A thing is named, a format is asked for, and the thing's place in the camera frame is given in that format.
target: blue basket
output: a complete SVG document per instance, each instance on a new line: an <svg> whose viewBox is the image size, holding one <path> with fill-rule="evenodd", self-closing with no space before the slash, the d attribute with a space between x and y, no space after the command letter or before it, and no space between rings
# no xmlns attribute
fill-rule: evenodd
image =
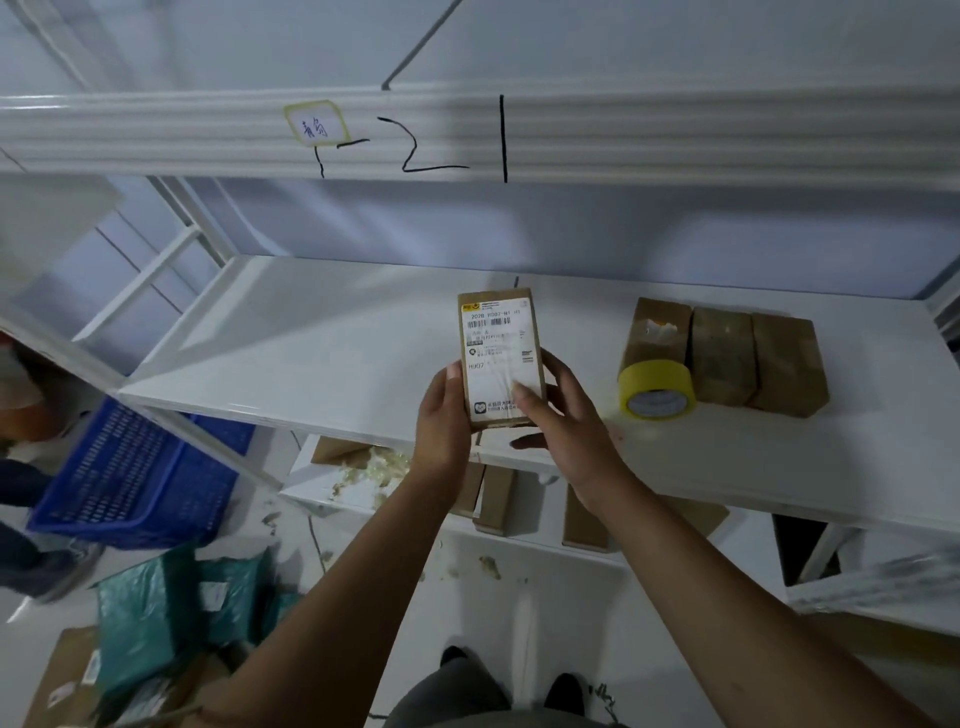
<svg viewBox="0 0 960 728"><path fill-rule="evenodd" d="M256 425L192 415L240 454ZM208 544L237 473L107 399L34 509L28 529L117 548Z"/></svg>

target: yellow label sticker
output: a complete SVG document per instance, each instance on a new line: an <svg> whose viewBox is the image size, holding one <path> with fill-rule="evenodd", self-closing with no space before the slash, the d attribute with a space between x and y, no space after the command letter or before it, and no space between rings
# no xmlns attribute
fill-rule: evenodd
<svg viewBox="0 0 960 728"><path fill-rule="evenodd" d="M290 130L308 147L323 147L351 141L347 122L332 101L307 101L283 107Z"/></svg>

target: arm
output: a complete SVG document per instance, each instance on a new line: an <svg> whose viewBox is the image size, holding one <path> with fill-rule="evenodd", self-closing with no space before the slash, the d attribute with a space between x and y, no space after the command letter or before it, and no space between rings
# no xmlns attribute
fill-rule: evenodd
<svg viewBox="0 0 960 728"><path fill-rule="evenodd" d="M731 728L931 726L854 657L767 594L640 482L563 362L543 353L559 386L552 409L515 385L577 497L620 543L631 568L714 709Z"/></svg>
<svg viewBox="0 0 960 728"><path fill-rule="evenodd" d="M410 473L347 550L185 725L362 726L469 454L459 364L438 372ZM335 700L324 699L336 695Z"/></svg>

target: shelf board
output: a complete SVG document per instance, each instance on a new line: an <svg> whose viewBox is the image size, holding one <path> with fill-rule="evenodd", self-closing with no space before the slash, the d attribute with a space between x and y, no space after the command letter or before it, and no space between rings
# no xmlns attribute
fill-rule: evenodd
<svg viewBox="0 0 960 728"><path fill-rule="evenodd" d="M146 404L409 449L427 381L459 357L457 293L514 274L284 257L234 259L121 389ZM851 525L960 531L960 370L915 301L552 276L533 290L540 340L623 432L655 490ZM701 405L668 423L616 410L636 298L811 319L831 392L809 420ZM556 473L488 430L475 460Z"/></svg>
<svg viewBox="0 0 960 728"><path fill-rule="evenodd" d="M281 493L313 505L347 509L365 515L374 513L375 494L389 493L392 490L382 491L375 483L361 480L344 486L334 495L333 488L341 479L340 468L314 465L310 462L318 439L318 435L311 435L306 439ZM571 548L561 543L564 535L565 499L564 481L543 485L534 473L521 472L517 474L510 500L506 537L477 531L470 519L453 514L446 516L442 528L447 532L483 539L506 539L517 546L626 567L626 559L613 539L611 551L608 553ZM785 599L786 591L780 573L773 518L769 514L734 508L713 532L710 540L760 586L777 598Z"/></svg>
<svg viewBox="0 0 960 728"><path fill-rule="evenodd" d="M430 378L460 358L457 294L512 273L240 255L122 397L394 448Z"/></svg>

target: person's right hand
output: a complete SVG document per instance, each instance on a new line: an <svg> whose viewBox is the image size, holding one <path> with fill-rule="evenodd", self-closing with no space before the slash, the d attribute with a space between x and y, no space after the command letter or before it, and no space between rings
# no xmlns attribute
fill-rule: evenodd
<svg viewBox="0 0 960 728"><path fill-rule="evenodd" d="M514 402L540 432L525 435L511 443L514 449L547 448L580 502L597 514L600 500L616 483L633 479L633 474L613 446L607 426L596 407L580 386L577 377L560 359L541 350L543 363L557 384L546 385L547 399L514 383Z"/></svg>

